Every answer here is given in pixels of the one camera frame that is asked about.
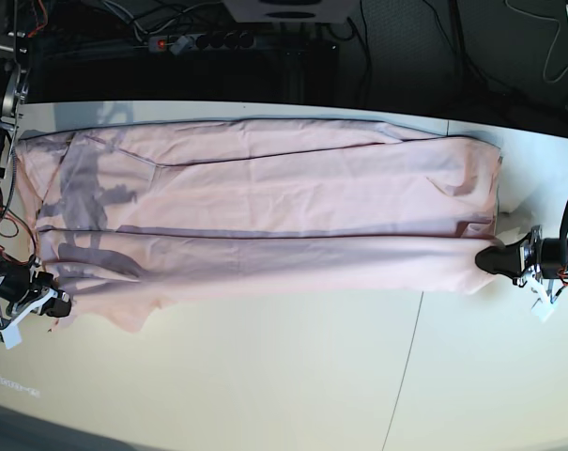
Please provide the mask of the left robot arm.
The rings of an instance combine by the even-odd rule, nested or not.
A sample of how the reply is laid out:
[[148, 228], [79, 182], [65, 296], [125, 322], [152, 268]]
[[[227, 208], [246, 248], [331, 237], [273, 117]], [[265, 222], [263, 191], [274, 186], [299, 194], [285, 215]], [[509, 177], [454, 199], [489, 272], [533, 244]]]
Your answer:
[[[568, 24], [568, 1], [565, 10]], [[537, 296], [531, 313], [546, 320], [568, 288], [568, 198], [557, 238], [543, 238], [542, 229], [535, 226], [519, 241], [482, 250], [475, 264], [484, 272], [509, 278], [519, 288], [530, 288]]]

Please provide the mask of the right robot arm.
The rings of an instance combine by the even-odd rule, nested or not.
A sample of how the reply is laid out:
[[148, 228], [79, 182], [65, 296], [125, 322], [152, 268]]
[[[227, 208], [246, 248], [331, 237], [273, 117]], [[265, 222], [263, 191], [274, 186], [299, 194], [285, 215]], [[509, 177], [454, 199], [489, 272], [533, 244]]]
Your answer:
[[[1, 190], [3, 179], [17, 178], [17, 120], [28, 90], [29, 41], [49, 22], [43, 1], [0, 1], [0, 226], [29, 227], [11, 210], [16, 186]], [[53, 277], [40, 270], [36, 255], [11, 256], [0, 244], [0, 333], [15, 330], [29, 314], [62, 318], [69, 314], [69, 296], [55, 288]]]

